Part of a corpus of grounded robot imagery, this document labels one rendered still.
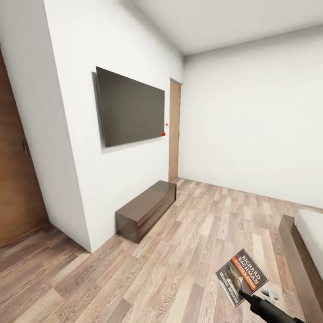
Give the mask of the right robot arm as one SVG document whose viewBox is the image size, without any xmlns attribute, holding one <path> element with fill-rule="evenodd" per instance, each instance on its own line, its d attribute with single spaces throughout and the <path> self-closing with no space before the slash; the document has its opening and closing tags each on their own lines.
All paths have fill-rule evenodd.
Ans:
<svg viewBox="0 0 323 323">
<path fill-rule="evenodd" d="M 250 310 L 258 314 L 266 323 L 305 323 L 301 319 L 293 318 L 275 306 L 275 300 L 279 300 L 278 293 L 269 288 L 262 287 L 262 297 L 248 295 L 239 290 L 239 293 L 251 304 Z"/>
</svg>

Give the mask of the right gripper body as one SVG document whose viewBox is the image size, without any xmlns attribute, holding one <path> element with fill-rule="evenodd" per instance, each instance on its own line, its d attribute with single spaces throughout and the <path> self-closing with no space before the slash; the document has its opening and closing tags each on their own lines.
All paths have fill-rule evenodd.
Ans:
<svg viewBox="0 0 323 323">
<path fill-rule="evenodd" d="M 279 323 L 280 317 L 284 313 L 268 300 L 263 300 L 256 295 L 252 295 L 250 310 L 258 314 L 266 323 Z"/>
</svg>

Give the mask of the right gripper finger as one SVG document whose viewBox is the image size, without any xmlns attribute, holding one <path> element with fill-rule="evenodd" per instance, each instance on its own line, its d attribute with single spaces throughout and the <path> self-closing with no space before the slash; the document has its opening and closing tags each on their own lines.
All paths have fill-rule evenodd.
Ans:
<svg viewBox="0 0 323 323">
<path fill-rule="evenodd" d="M 244 293 L 243 291 L 239 290 L 239 293 L 251 304 L 251 299 L 252 299 L 252 296 Z"/>
</svg>

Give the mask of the hardback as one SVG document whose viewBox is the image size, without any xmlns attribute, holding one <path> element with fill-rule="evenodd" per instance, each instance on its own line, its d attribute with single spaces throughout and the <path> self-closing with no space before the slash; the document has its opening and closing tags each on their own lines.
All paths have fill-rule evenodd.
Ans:
<svg viewBox="0 0 323 323">
<path fill-rule="evenodd" d="M 252 296 L 269 281 L 245 249 L 241 249 L 215 274 L 235 308 L 245 301 L 239 290 Z"/>
</svg>

